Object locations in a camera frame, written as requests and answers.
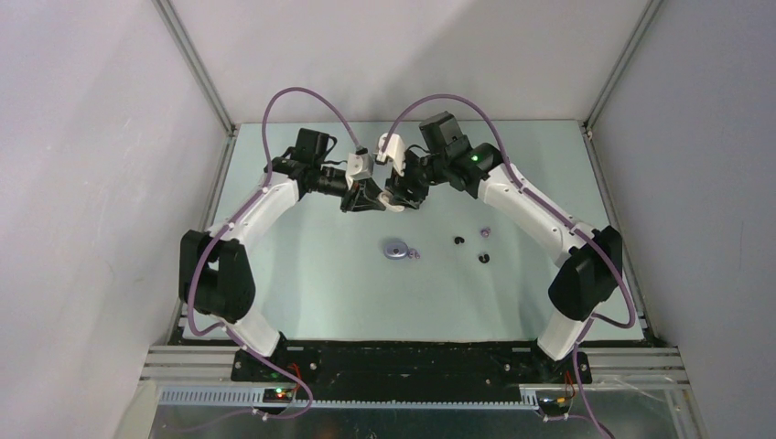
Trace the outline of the white earbud charging case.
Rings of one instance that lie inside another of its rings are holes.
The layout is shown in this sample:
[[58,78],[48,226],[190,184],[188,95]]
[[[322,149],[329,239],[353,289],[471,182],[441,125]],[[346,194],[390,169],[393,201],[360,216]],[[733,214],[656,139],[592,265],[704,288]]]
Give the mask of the white earbud charging case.
[[400,204],[395,204],[393,200],[393,195],[388,191],[383,191],[378,195],[378,200],[380,203],[385,206],[385,209],[387,211],[399,213],[403,212],[405,210],[405,206],[402,206]]

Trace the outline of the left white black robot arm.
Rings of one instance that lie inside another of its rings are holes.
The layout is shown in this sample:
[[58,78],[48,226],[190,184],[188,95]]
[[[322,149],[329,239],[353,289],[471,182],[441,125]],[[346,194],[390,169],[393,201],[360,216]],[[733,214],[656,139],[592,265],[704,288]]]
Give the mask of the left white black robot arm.
[[229,218],[205,231],[189,230],[180,242],[180,300],[215,318],[216,327],[255,353],[253,367],[266,380],[282,379],[289,357],[277,348],[281,332],[255,302],[250,248],[309,193],[339,198],[346,212],[385,208],[372,179],[372,154],[359,147],[338,168],[328,160],[336,143],[330,134],[300,129],[295,144],[272,159],[260,186]]

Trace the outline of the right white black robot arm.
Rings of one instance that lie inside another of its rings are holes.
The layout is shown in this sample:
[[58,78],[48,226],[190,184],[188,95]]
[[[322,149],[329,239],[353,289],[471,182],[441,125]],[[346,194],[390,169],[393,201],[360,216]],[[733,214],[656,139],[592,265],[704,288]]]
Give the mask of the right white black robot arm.
[[548,288],[554,311],[536,340],[540,351],[533,355],[532,368],[542,381],[559,380],[597,308],[623,283],[620,233],[611,226],[596,229],[566,213],[508,163],[499,147],[473,146],[453,114],[437,114],[421,122],[419,130],[427,148],[422,156],[392,131],[379,137],[377,161],[393,166],[383,203],[391,209],[418,209],[432,186],[448,184],[497,209],[544,248],[558,273]]

